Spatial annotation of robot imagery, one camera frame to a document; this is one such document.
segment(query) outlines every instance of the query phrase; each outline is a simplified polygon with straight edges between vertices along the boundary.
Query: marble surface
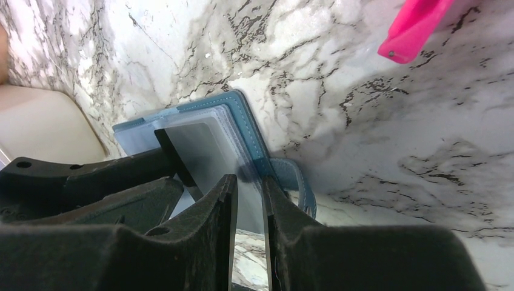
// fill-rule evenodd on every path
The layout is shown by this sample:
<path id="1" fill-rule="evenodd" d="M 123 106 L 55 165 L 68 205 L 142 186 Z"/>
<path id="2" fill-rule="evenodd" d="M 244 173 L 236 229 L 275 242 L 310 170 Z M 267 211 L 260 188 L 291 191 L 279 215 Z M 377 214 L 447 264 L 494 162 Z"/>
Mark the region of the marble surface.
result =
<path id="1" fill-rule="evenodd" d="M 397 65 L 376 50 L 402 2 L 6 0 L 0 22 L 12 83 L 71 96 L 110 156 L 113 124 L 241 89 L 318 220 L 446 226 L 514 290 L 514 2 L 455 1 Z M 264 288 L 248 256 L 234 278 Z"/>

